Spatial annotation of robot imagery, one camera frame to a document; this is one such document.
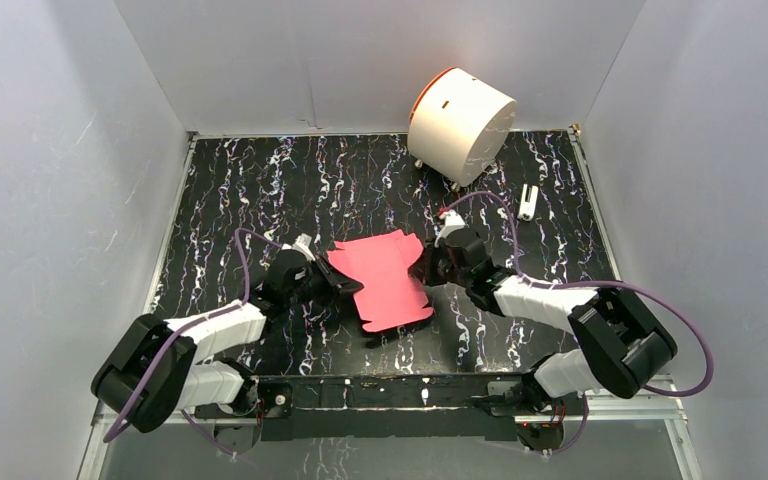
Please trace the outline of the pink paper box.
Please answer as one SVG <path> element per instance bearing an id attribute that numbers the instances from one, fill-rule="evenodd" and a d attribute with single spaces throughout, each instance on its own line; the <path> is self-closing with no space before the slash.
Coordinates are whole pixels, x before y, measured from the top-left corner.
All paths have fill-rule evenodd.
<path id="1" fill-rule="evenodd" d="M 353 299 L 365 332 L 379 333 L 432 316 L 422 284 L 409 275 L 422 252 L 417 235 L 401 230 L 336 242 L 327 252 L 338 272 L 362 285 Z"/>

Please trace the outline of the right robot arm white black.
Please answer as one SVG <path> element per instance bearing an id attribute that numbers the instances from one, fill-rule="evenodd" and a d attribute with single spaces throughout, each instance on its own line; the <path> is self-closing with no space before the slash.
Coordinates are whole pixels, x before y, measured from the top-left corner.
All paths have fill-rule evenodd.
<path id="1" fill-rule="evenodd" d="M 488 408 L 509 404 L 547 414 L 564 396 L 602 388 L 629 399 L 678 353 L 673 337 L 635 292 L 533 286 L 496 264 L 471 228 L 427 242 L 408 272 L 425 286 L 463 288 L 482 311 L 534 320 L 574 336 L 576 349 L 544 357 L 517 385 L 489 393 Z"/>

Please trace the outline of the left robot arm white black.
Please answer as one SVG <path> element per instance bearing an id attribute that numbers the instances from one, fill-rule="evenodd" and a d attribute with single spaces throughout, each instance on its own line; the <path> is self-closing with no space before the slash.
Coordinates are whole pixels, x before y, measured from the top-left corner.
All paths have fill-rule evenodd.
<path id="1" fill-rule="evenodd" d="M 138 316 L 91 382 L 92 394 L 117 414 L 105 441 L 129 427 L 151 432 L 171 414 L 205 405 L 250 414 L 260 402 L 257 380 L 217 354 L 261 341 L 297 304 L 330 305 L 362 287 L 323 257 L 288 247 L 260 277 L 244 272 L 240 296 L 224 306 L 167 320 Z"/>

